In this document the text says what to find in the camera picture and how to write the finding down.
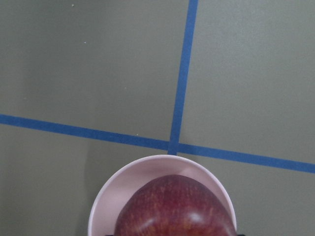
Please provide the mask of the red apple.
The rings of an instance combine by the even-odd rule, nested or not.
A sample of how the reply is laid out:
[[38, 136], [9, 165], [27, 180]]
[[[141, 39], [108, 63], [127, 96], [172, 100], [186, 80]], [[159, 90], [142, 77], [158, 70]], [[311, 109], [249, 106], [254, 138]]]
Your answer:
[[120, 212], [116, 236], [235, 236], [231, 217], [216, 195], [181, 175], [151, 180]]

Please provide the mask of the pink bowl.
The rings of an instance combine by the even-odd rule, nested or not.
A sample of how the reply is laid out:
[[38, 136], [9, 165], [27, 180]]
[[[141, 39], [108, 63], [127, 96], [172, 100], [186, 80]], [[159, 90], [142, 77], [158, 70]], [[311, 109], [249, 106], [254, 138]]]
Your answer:
[[131, 196], [149, 181], [166, 175], [190, 177], [210, 189], [237, 226], [232, 201], [221, 182], [205, 167], [184, 157], [152, 155], [137, 159], [115, 172], [99, 191], [88, 222], [89, 236], [113, 235], [119, 213]]

